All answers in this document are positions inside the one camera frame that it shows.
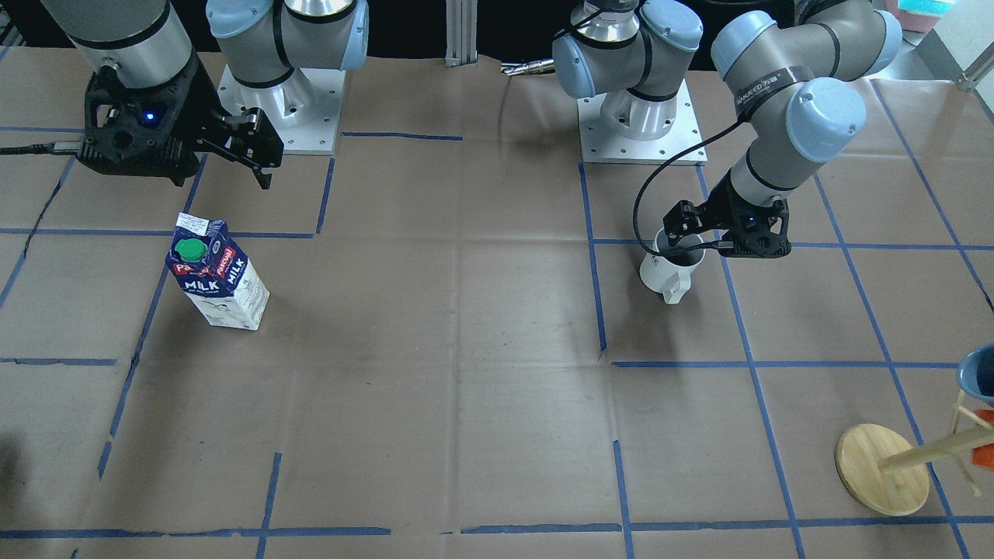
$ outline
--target wooden disc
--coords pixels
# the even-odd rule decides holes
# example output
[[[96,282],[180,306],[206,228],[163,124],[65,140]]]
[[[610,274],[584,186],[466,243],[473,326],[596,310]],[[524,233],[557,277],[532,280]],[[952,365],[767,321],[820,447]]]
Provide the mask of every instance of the wooden disc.
[[[912,448],[890,429],[864,423],[839,439],[835,468],[857,500],[888,516],[905,516],[919,510],[928,498],[928,468],[919,465],[882,473],[878,464]]]

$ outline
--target milk carton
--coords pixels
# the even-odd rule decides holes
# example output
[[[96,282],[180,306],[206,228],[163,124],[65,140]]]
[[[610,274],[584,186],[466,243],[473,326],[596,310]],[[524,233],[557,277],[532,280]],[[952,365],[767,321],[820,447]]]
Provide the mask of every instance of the milk carton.
[[[180,214],[166,265],[212,326],[258,330],[269,291],[224,220]]]

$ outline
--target teal lid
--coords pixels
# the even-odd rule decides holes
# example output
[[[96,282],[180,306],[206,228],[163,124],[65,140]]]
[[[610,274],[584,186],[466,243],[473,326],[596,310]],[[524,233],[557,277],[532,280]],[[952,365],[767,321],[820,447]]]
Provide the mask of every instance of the teal lid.
[[[183,262],[199,262],[207,253],[207,245],[200,239],[184,239],[176,244],[176,252]]]

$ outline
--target white wall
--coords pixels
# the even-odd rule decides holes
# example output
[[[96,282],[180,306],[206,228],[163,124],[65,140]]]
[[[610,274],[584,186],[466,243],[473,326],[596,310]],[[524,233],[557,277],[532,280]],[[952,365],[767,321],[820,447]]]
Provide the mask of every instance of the white wall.
[[[966,70],[994,43],[994,0],[957,0],[935,25],[935,34],[959,68]],[[977,92],[994,108],[994,73],[977,86]]]

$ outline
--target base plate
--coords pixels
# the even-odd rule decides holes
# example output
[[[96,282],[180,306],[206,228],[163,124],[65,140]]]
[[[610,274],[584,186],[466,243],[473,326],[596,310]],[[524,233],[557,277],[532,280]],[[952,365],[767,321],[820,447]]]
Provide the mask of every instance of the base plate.
[[[835,468],[857,500],[888,516],[905,516],[922,508],[928,498],[928,469],[919,465],[883,473],[879,464],[912,448],[890,429],[864,423],[839,439]]]
[[[687,83],[677,92],[677,115],[665,136],[650,141],[626,138],[611,130],[600,118],[600,106],[607,94],[578,99],[580,143],[587,163],[662,163],[688,147],[700,143],[700,128]],[[674,165],[696,165],[708,160],[704,148],[677,159]]]
[[[342,99],[345,96],[345,72],[304,68],[302,72],[314,86],[317,103],[290,118],[269,116],[283,140],[283,153],[288,155],[332,155],[338,139],[338,122],[342,114]],[[218,87],[221,105],[231,114],[241,114],[242,108],[236,101],[236,91],[240,88],[231,70],[225,66]]]

